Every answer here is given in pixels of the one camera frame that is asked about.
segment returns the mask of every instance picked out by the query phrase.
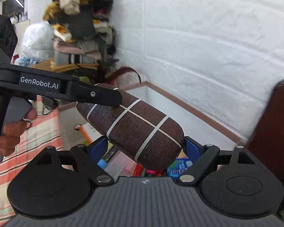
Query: pile of clothes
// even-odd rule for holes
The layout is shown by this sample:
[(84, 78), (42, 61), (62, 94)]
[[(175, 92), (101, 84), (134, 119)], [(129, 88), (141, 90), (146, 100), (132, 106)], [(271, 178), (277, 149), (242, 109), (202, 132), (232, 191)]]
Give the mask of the pile of clothes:
[(112, 0), (52, 0), (43, 20), (55, 34), (55, 66), (97, 63), (108, 67), (113, 58), (115, 29), (109, 23)]
[(114, 69), (118, 59), (114, 58), (116, 32), (109, 22), (112, 4), (113, 0), (52, 0), (44, 21), (25, 32), (27, 39), (17, 64), (78, 76), (89, 84), (116, 85), (119, 76), (136, 71)]

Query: plastic bag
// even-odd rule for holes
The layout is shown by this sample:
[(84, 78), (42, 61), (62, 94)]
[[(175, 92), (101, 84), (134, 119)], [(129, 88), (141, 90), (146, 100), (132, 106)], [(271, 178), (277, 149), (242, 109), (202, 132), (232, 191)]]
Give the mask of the plastic bag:
[(37, 64), (38, 62), (39, 62), (38, 60), (35, 60), (33, 58), (23, 57), (23, 58), (17, 58), (14, 62), (14, 65), (29, 67), (31, 65)]
[(53, 35), (54, 29), (45, 21), (30, 25), (22, 39), (20, 57), (30, 57), (37, 61), (54, 58)]

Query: round black pad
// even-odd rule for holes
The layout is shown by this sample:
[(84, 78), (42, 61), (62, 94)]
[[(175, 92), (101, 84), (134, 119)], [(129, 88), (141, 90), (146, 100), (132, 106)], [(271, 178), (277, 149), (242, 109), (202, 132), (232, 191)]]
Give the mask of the round black pad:
[(201, 194), (215, 209), (236, 218), (276, 213), (284, 194), (281, 182), (256, 165), (224, 166), (209, 174)]
[(33, 217), (65, 215), (80, 207), (89, 193), (86, 178), (50, 164), (19, 173), (7, 191), (14, 210)]

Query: metal screw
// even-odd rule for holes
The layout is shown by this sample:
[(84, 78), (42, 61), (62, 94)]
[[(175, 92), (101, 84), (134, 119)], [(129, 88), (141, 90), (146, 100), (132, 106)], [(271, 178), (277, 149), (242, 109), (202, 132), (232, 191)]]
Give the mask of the metal screw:
[(75, 130), (80, 130), (81, 127), (82, 127), (81, 124), (75, 124), (75, 125), (73, 126), (73, 128), (74, 128)]
[(109, 183), (111, 181), (111, 177), (107, 175), (101, 175), (97, 177), (97, 181), (99, 183)]
[(195, 180), (195, 177), (192, 175), (182, 175), (180, 180), (184, 183), (191, 183)]

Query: brown textured surface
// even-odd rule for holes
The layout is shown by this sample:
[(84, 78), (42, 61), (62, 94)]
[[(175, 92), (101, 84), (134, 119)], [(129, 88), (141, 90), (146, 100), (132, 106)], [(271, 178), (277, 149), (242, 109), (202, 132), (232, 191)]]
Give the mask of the brown textured surface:
[(148, 142), (142, 153), (138, 158), (139, 164), (147, 164), (149, 170), (162, 170), (168, 167), (174, 161), (181, 152), (181, 148), (176, 145), (170, 146), (170, 139), (160, 131), (156, 131), (154, 136)]
[(175, 139), (180, 145), (183, 142), (182, 137), (184, 137), (183, 130), (181, 126), (176, 123), (173, 119), (168, 118), (164, 124), (161, 125), (160, 130), (166, 132), (173, 139)]
[(275, 88), (248, 150), (284, 185), (284, 84)]
[(141, 144), (153, 129), (151, 125), (127, 112), (112, 129), (109, 138), (115, 141), (116, 146), (128, 157), (134, 158)]
[(158, 109), (148, 105), (143, 101), (139, 101), (130, 110), (136, 113), (137, 115), (143, 117), (147, 121), (151, 122), (155, 126), (158, 125), (160, 121), (166, 116)]
[[(99, 84), (98, 86), (114, 88), (108, 84)], [(137, 100), (136, 97), (125, 91), (119, 91), (123, 97), (121, 105), (124, 107), (129, 107)], [(79, 113), (85, 119), (92, 107), (93, 104), (88, 103), (78, 103), (77, 105)], [(113, 122), (124, 110), (122, 107), (112, 108), (97, 105), (91, 112), (88, 121), (100, 134), (106, 135)], [(136, 103), (130, 110), (155, 126), (166, 116), (143, 101)], [(109, 134), (109, 139), (112, 144), (134, 160), (137, 151), (153, 129), (152, 125), (127, 112), (114, 126)], [(161, 126), (161, 129), (182, 145), (184, 134), (181, 127), (174, 120), (168, 118)], [(138, 162), (147, 169), (164, 169), (177, 158), (180, 151), (181, 148), (174, 141), (157, 131), (140, 154)]]

